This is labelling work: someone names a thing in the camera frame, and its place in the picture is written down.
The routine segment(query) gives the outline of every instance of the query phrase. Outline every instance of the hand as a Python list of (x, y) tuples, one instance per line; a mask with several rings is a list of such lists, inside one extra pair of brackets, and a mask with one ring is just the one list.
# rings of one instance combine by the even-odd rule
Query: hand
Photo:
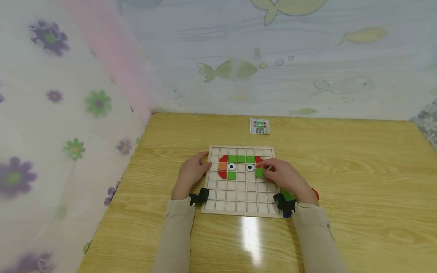
[(172, 200), (183, 200), (187, 198), (190, 195), (191, 188), (202, 178), (202, 175), (211, 168), (211, 162), (203, 162), (203, 158), (207, 154), (208, 151), (200, 152), (182, 163), (171, 194)]
[(294, 193), (298, 202), (319, 205), (311, 187), (287, 161), (271, 158), (259, 162), (256, 167), (264, 168), (263, 175), (282, 189)]

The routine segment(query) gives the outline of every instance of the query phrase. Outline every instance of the beige sleeve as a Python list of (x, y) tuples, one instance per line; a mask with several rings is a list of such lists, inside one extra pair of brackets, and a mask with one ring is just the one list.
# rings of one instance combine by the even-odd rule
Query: beige sleeve
[(190, 236), (194, 220), (191, 197), (167, 202), (164, 230), (152, 273), (189, 273)]
[(345, 273), (325, 209), (296, 203), (293, 222), (302, 249), (305, 273)]

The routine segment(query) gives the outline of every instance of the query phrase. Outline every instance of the green square tile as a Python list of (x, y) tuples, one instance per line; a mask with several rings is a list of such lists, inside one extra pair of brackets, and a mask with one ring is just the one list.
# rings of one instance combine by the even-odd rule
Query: green square tile
[(237, 156), (228, 156), (228, 162), (237, 163)]
[(237, 180), (237, 172), (228, 172), (228, 180)]
[(255, 156), (246, 156), (246, 163), (255, 163)]
[(246, 156), (237, 156), (238, 163), (246, 163)]
[(263, 175), (263, 168), (257, 168), (255, 176), (256, 177), (264, 177), (264, 175)]

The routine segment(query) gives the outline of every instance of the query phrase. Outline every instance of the purple flower print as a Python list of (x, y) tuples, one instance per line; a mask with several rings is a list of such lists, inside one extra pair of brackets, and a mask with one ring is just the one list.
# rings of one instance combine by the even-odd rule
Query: purple flower print
[(121, 151), (123, 155), (128, 155), (132, 149), (131, 141), (129, 139), (122, 139), (117, 146), (117, 150)]
[(110, 187), (108, 189), (108, 195), (109, 196), (106, 197), (106, 199), (105, 199), (105, 202), (104, 202), (105, 206), (109, 206), (109, 204), (111, 203), (112, 198), (114, 197), (114, 194), (117, 191), (117, 188), (118, 188), (119, 185), (120, 185), (120, 181), (117, 182), (117, 185), (115, 185), (115, 188), (114, 187)]
[(0, 270), (0, 273), (51, 273), (55, 269), (53, 263), (50, 262), (51, 256), (52, 254), (48, 252), (40, 255), (35, 253), (23, 255), (14, 266)]
[(55, 53), (59, 57), (63, 54), (62, 49), (70, 49), (65, 43), (67, 35), (61, 32), (58, 25), (54, 22), (38, 21), (35, 25), (30, 25), (29, 29), (31, 31), (30, 39), (32, 42)]
[(47, 97), (54, 103), (62, 101), (62, 93), (58, 90), (50, 90), (47, 93)]
[(28, 193), (32, 187), (29, 184), (37, 178), (36, 173), (31, 173), (32, 163), (14, 156), (9, 160), (9, 165), (0, 163), (0, 194), (14, 197), (19, 192)]

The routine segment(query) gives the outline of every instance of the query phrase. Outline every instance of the wood grain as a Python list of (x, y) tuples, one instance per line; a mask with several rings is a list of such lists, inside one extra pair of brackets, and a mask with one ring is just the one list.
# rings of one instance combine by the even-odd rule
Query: wood grain
[[(153, 115), (79, 272), (150, 272), (179, 166), (210, 145), (273, 146), (291, 162), (320, 194), (350, 272), (435, 272), (437, 153), (415, 125), (264, 118), (271, 135), (249, 134), (247, 116)], [(303, 272), (292, 220), (196, 208), (191, 272)]]

